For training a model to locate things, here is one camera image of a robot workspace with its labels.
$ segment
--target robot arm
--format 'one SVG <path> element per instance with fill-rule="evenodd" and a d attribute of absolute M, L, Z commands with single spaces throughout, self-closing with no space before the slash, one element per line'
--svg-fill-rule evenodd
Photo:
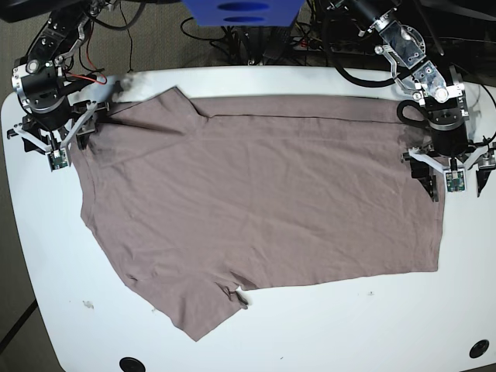
<path fill-rule="evenodd" d="M 74 0 L 47 1 L 46 6 L 55 8 L 33 41 L 28 53 L 15 63 L 12 86 L 19 102 L 26 111 L 22 124 L 9 130 L 10 136 L 21 136 L 25 151 L 38 151 L 47 155 L 52 170 L 71 164 L 68 144 L 77 137 L 78 146 L 85 147 L 91 132 L 95 131 L 95 112 L 108 109 L 106 104 L 79 102 L 70 105 L 67 96 L 91 84 L 87 80 L 76 80 L 66 84 L 64 69 L 67 60 L 74 56 L 87 42 L 92 22 L 103 8 L 112 7 L 118 0 Z M 149 0 L 148 2 L 170 3 L 177 0 Z M 369 88 L 397 84 L 412 96 L 408 105 L 416 107 L 425 116 L 418 125 L 426 128 L 432 143 L 425 148 L 409 149 L 404 160 L 412 166 L 412 176 L 418 179 L 432 200 L 436 200 L 436 182 L 433 171 L 442 173 L 446 190 L 465 190 L 465 171 L 478 164 L 484 176 L 477 179 L 479 193 L 489 173 L 496 168 L 494 147 L 484 140 L 471 143 L 467 138 L 469 120 L 465 88 L 461 76 L 454 67 L 441 71 L 426 55 L 425 41 L 413 27 L 406 26 L 396 17 L 397 0 L 333 0 L 329 2 L 327 16 L 333 11 L 345 9 L 350 16 L 364 25 L 361 35 L 377 32 L 383 43 L 375 47 L 376 54 L 384 56 L 391 65 L 391 79 L 386 81 L 363 81 L 348 74 L 333 56 L 327 42 L 327 20 L 324 21 L 322 41 L 336 69 L 347 80 Z M 7 0 L 4 4 L 30 4 L 32 0 Z M 0 16 L 11 16 L 13 12 L 2 10 Z M 438 51 L 443 53 L 440 45 Z M 400 105 L 398 117 L 406 124 L 412 121 L 402 114 L 405 105 Z M 58 131 L 60 142 L 53 132 Z M 436 158 L 449 159 L 449 166 L 443 166 Z"/>

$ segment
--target electronic equipment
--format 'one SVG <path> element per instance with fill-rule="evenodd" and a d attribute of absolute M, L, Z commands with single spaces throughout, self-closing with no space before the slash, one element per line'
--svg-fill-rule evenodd
<path fill-rule="evenodd" d="M 166 4 L 177 0 L 148 2 Z M 467 189 L 468 170 L 477 165 L 477 193 L 482 192 L 496 168 L 493 144 L 496 133 L 480 143 L 468 139 L 469 110 L 460 67 L 441 58 L 445 56 L 445 49 L 434 26 L 439 19 L 430 19 L 430 14 L 445 15 L 444 22 L 449 22 L 450 17 L 476 19 L 480 25 L 496 20 L 493 5 L 484 0 L 307 0 L 312 15 L 306 24 L 308 29 L 304 30 L 296 21 L 301 0 L 184 2 L 204 24 L 222 26 L 225 38 L 210 40 L 211 45 L 219 48 L 215 41 L 228 43 L 229 52 L 224 53 L 229 59 L 234 54 L 238 64 L 276 64 L 284 58 L 288 47 L 294 53 L 298 48 L 304 51 L 301 50 L 303 44 L 295 44 L 291 38 L 291 31 L 298 27 L 306 40 L 306 52 L 324 55 L 326 63 L 331 62 L 351 83 L 368 88 L 396 84 L 412 97 L 398 106 L 398 118 L 404 124 L 425 130 L 432 138 L 427 145 L 405 149 L 403 161 L 409 162 L 412 177 L 418 179 L 437 202 L 436 172 L 443 177 L 447 192 L 461 192 Z M 118 4 L 119 0 L 0 0 L 0 18 L 7 22 L 51 12 L 26 55 L 15 62 L 12 70 L 12 86 L 26 116 L 22 123 L 8 131 L 8 137 L 22 137 L 26 152 L 45 154 L 52 171 L 71 165 L 71 141 L 75 138 L 84 149 L 88 137 L 98 128 L 95 125 L 97 112 L 109 108 L 106 103 L 96 102 L 71 105 L 67 97 L 89 84 L 106 82 L 104 77 L 103 81 L 98 80 L 102 71 L 92 66 L 89 56 L 90 74 L 70 73 L 74 55 L 91 38 L 93 25 L 128 30 L 141 16 L 147 2 L 140 2 L 137 13 L 126 26 L 111 26 L 97 18 L 102 11 L 112 11 Z M 412 17 L 401 15 L 401 9 L 408 6 L 414 9 L 413 22 L 422 27 L 422 33 L 417 25 L 403 20 Z M 183 32 L 188 20 L 181 24 Z M 356 34 L 351 45 L 360 49 L 363 40 L 372 40 L 373 52 L 364 51 L 363 55 L 370 60 L 380 57 L 387 61 L 391 78 L 364 81 L 343 67 L 341 47 L 350 38 L 350 23 Z M 241 46 L 242 53 L 236 51 Z M 406 107 L 416 109 L 423 120 L 405 117 Z"/>

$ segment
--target black cable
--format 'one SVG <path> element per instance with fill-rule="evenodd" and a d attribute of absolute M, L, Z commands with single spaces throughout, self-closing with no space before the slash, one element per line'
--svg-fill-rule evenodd
<path fill-rule="evenodd" d="M 339 74 L 347 79 L 350 83 L 358 85 L 360 87 L 365 87 L 365 88 L 384 88 L 384 87 L 389 87 L 390 85 L 394 84 L 394 79 L 387 79 L 384 81 L 369 81 L 369 80 L 363 80 L 359 79 L 358 77 L 354 77 L 350 75 L 342 66 L 342 64 L 339 62 L 338 58 L 334 54 L 334 52 L 331 50 L 331 46 L 329 44 L 329 24 L 330 24 L 330 12 L 327 12 L 325 14 L 325 19 L 324 23 L 322 25 L 322 46 L 324 48 L 324 51 L 327 53 L 329 56 L 330 61 L 334 65 L 334 67 L 337 69 Z M 409 76 L 408 72 L 403 72 L 399 75 L 400 79 L 404 79 L 407 76 Z"/>
<path fill-rule="evenodd" d="M 311 17 L 310 19 L 312 21 L 314 21 L 315 20 L 315 10 L 313 9 L 312 2 L 310 0 L 306 0 L 306 2 L 307 2 L 308 7 L 310 8 L 310 12 L 312 12 L 312 14 L 310 15 L 310 17 Z"/>
<path fill-rule="evenodd" d="M 210 46 L 211 46 L 211 47 L 216 48 L 217 50 L 220 50 L 220 51 L 222 52 L 222 54 L 224 54 L 224 55 L 228 58 L 228 60 L 229 60 L 229 62 L 230 62 L 230 61 L 231 61 L 231 56 L 230 56 L 230 54 L 229 54 L 229 53 L 227 53 L 227 52 L 226 52 L 223 48 L 221 48 L 220 46 L 215 45 L 215 44 L 214 44 L 214 42 L 215 42 L 215 40 L 210 40 L 210 41 L 208 42 L 208 44 L 210 44 Z"/>
<path fill-rule="evenodd" d="M 458 67 L 459 69 L 461 69 L 461 71 L 463 71 L 465 74 L 471 74 L 466 68 L 463 68 L 461 67 L 459 64 L 455 64 L 454 62 L 452 62 L 452 64 L 455 66 L 455 67 Z M 486 91 L 486 93 L 489 95 L 489 98 L 492 100 L 493 102 L 493 105 L 494 105 L 494 108 L 496 109 L 496 100 L 494 99 L 493 95 L 491 94 L 491 92 L 489 91 L 489 89 L 487 89 L 487 87 L 482 83 L 482 80 L 476 75 L 476 74 L 471 74 L 474 76 L 476 82 Z M 484 147 L 484 146 L 489 146 L 493 141 L 494 139 L 496 139 L 496 132 L 494 132 L 493 136 L 490 138 L 490 139 L 486 139 L 486 137 L 483 137 L 483 141 L 480 142 L 480 143 L 474 143 L 474 145 L 476 147 Z"/>
<path fill-rule="evenodd" d="M 121 11 L 121 14 L 122 14 L 122 19 L 124 19 L 124 23 L 127 25 L 127 19 L 126 19 L 126 16 L 124 15 L 124 11 L 122 10 L 122 2 L 119 3 L 119 8 L 120 8 L 120 11 Z M 130 46 L 130 50 L 129 50 L 129 69 L 128 69 L 128 73 L 129 72 L 133 72 L 133 47 L 134 47 L 134 43 L 133 43 L 133 37 L 131 36 L 131 32 L 129 31 L 129 29 L 126 30 L 127 31 L 127 36 L 129 37 L 129 42 L 131 44 Z"/>
<path fill-rule="evenodd" d="M 127 23 L 125 26 L 113 26 L 113 25 L 109 25 L 108 23 L 102 22 L 101 20 L 99 20 L 96 17 L 94 17 L 93 15 L 91 15 L 90 12 L 86 8 L 83 7 L 82 9 L 83 9 L 83 13 L 90 20 L 92 20 L 93 22 L 95 22 L 96 24 L 98 24 L 98 25 L 100 25 L 102 27 L 105 27 L 106 29 L 112 29 L 114 31 L 126 31 L 126 30 L 130 29 L 131 27 L 133 27 L 136 22 L 138 22 L 138 19 L 140 19 L 140 16 L 143 14 L 143 10 L 145 10 L 145 7 L 146 7 L 146 3 L 145 2 L 141 2 L 139 4 L 138 10 L 136 10 L 136 14 L 134 15 L 133 19 L 131 19 L 129 21 L 129 23 Z"/>
<path fill-rule="evenodd" d="M 13 338 L 16 336 L 17 332 L 24 326 L 24 323 L 29 319 L 31 314 L 38 307 L 38 302 L 36 300 L 24 311 L 21 317 L 15 322 L 14 326 L 7 332 L 5 337 L 0 341 L 0 355 L 4 352 L 5 348 L 10 344 Z"/>
<path fill-rule="evenodd" d="M 424 9 L 422 8 L 422 4 L 420 3 L 419 0 L 413 0 L 413 3 L 417 8 L 417 12 L 419 13 L 425 25 L 427 26 L 427 30 L 431 34 L 432 40 L 434 41 L 434 45 L 436 46 L 438 53 L 441 56 L 444 56 L 443 46 L 441 45 L 441 42 L 439 41 L 439 38 L 436 35 L 436 31 L 434 31 L 434 26 L 432 26 L 431 22 L 429 21 L 429 18 L 427 18 L 426 13 L 424 12 Z"/>
<path fill-rule="evenodd" d="M 81 58 L 81 48 L 79 48 L 79 64 L 81 65 L 81 67 L 83 67 L 86 71 L 88 71 L 90 74 L 95 74 L 95 73 L 100 73 L 100 72 L 103 72 L 105 71 L 105 68 L 99 68 L 97 70 L 92 70 L 91 68 L 88 68 L 86 67 L 84 64 L 83 64 L 83 59 Z"/>
<path fill-rule="evenodd" d="M 224 40 L 225 36 L 224 37 L 220 37 L 220 38 L 217 38 L 217 39 L 213 39 L 213 38 L 208 38 L 208 37 L 199 37 L 199 36 L 195 36 L 195 35 L 191 35 L 190 33 L 187 33 L 186 31 L 184 31 L 184 25 L 190 21 L 192 21 L 193 17 L 190 17 L 190 18 L 186 18 L 183 22 L 181 22 L 181 24 L 179 25 L 179 29 L 181 30 L 181 32 L 186 35 L 187 37 L 191 37 L 192 39 L 195 39 L 195 40 L 200 40 L 200 41 L 221 41 L 221 40 Z"/>
<path fill-rule="evenodd" d="M 411 107 L 415 110 L 417 110 L 422 116 L 423 120 L 414 120 L 407 118 L 404 114 L 403 111 L 407 108 Z M 396 115 L 398 116 L 398 119 L 400 121 L 407 125 L 407 126 L 413 126 L 415 128 L 420 128 L 420 129 L 428 129 L 429 128 L 429 113 L 427 110 L 423 107 L 421 107 L 418 102 L 412 101 L 412 100 L 406 100 L 402 101 L 399 103 L 398 107 L 396 108 Z"/>
<path fill-rule="evenodd" d="M 440 40 L 453 40 L 453 41 L 467 41 L 468 43 L 488 43 L 488 44 L 496 44 L 496 41 L 491 40 L 478 40 L 478 39 L 465 39 L 464 37 L 454 37 L 454 36 L 441 36 L 438 37 Z"/>
<path fill-rule="evenodd" d="M 70 72 L 72 70 L 72 67 L 74 67 L 74 55 L 71 56 L 71 62 L 69 63 L 68 66 L 66 66 L 64 72 Z"/>
<path fill-rule="evenodd" d="M 236 64 L 233 60 L 233 55 L 236 56 L 236 59 L 238 60 L 238 63 L 240 64 L 239 49 L 237 47 L 237 42 L 233 36 L 233 28 L 231 26 L 227 26 L 227 27 L 221 26 L 221 29 L 222 29 L 222 31 L 224 31 L 224 33 L 226 35 L 225 36 L 225 39 L 226 39 L 225 42 L 227 44 L 228 52 L 224 53 L 225 52 L 224 49 L 222 49 L 220 46 L 216 46 L 215 44 L 213 44 L 214 43 L 213 41 L 210 41 L 208 43 L 212 47 L 220 49 L 224 54 L 226 54 L 229 64 L 231 64 L 231 65 Z"/>

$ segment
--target table surface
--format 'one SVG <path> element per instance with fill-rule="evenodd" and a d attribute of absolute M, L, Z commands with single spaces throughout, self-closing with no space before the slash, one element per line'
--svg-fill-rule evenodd
<path fill-rule="evenodd" d="M 112 93 L 116 81 L 121 93 Z M 207 67 L 112 77 L 108 86 L 88 87 L 74 100 L 139 101 L 173 86 L 189 98 L 404 97 L 396 87 L 353 86 L 332 68 Z M 496 111 L 489 97 L 472 84 L 467 97 L 476 140 L 491 135 Z M 438 272 L 245 292 L 250 308 L 195 343 L 119 280 L 81 221 L 76 170 L 50 173 L 45 157 L 24 153 L 19 137 L 6 139 L 22 114 L 14 94 L 7 97 L 2 134 L 12 203 L 40 311 L 66 371 L 118 372 L 120 359 L 130 356 L 149 372 L 453 372 L 496 362 L 496 175 L 480 198 L 474 170 L 469 191 L 448 195 Z M 492 344 L 472 360 L 470 348 L 482 339 Z"/>

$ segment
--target brown t-shirt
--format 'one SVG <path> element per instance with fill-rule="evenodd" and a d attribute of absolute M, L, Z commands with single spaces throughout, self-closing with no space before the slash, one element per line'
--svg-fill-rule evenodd
<path fill-rule="evenodd" d="M 73 146 L 81 216 L 125 285 L 194 340 L 246 307 L 239 286 L 435 271 L 443 195 L 400 162 L 423 135 L 396 105 L 177 89 L 117 105 Z"/>

